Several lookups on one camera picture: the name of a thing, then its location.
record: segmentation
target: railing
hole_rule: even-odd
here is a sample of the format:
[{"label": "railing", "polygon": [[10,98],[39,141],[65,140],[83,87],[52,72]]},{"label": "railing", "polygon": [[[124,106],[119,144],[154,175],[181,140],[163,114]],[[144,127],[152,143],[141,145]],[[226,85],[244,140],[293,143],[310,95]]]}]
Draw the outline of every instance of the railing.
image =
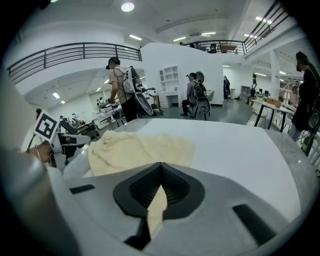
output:
[{"label": "railing", "polygon": [[217,53],[234,53],[234,54],[245,54],[245,44],[242,41],[235,40],[207,40],[207,41],[196,41],[191,43],[183,44],[195,48],[209,54]]},{"label": "railing", "polygon": [[248,34],[248,37],[244,41],[245,51],[249,51],[259,41],[274,32],[289,16],[281,3],[276,0],[253,31]]},{"label": "railing", "polygon": [[117,56],[120,60],[142,61],[139,49],[112,43],[78,42],[38,51],[17,61],[7,70],[12,82],[17,84],[39,71],[58,64],[81,59],[110,58],[114,56]]}]

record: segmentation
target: towel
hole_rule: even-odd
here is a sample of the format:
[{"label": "towel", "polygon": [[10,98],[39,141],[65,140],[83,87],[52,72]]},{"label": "towel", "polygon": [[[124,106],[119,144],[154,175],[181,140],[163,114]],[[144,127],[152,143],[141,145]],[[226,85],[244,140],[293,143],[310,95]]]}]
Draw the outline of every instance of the towel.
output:
[{"label": "towel", "polygon": [[[107,130],[100,140],[90,144],[88,156],[93,175],[100,176],[156,162],[190,167],[194,149],[192,141],[167,134],[155,137]],[[162,213],[166,208],[167,197],[160,186],[148,207],[147,222],[151,238],[160,230]]]}]

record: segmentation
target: white wall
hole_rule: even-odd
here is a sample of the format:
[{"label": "white wall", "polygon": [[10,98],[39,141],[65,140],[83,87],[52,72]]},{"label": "white wall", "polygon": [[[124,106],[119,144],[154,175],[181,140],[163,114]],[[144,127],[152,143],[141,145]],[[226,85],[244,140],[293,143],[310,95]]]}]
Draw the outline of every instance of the white wall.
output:
[{"label": "white wall", "polygon": [[36,123],[36,111],[18,93],[3,66],[0,72],[0,145],[7,150],[21,149]]},{"label": "white wall", "polygon": [[5,67],[41,50],[72,43],[97,42],[125,45],[122,31],[102,23],[57,22],[23,35],[20,43],[13,41],[5,53]]},{"label": "white wall", "polygon": [[92,106],[90,97],[85,95],[75,100],[68,101],[55,109],[51,109],[49,113],[57,120],[59,120],[60,116],[72,118],[72,114],[75,113],[79,116],[79,120],[91,121],[95,110],[96,109]]},{"label": "white wall", "polygon": [[149,43],[141,49],[141,55],[148,86],[155,87],[158,93],[162,92],[159,71],[178,66],[179,90],[184,99],[188,84],[186,75],[201,71],[205,77],[205,87],[215,91],[213,103],[220,105],[223,103],[223,55],[228,54],[208,54],[175,44]]},{"label": "white wall", "polygon": [[230,88],[235,89],[235,96],[238,97],[241,93],[241,86],[249,86],[252,85],[252,75],[253,68],[249,65],[247,66],[232,66],[224,67],[223,74],[230,81]]}]

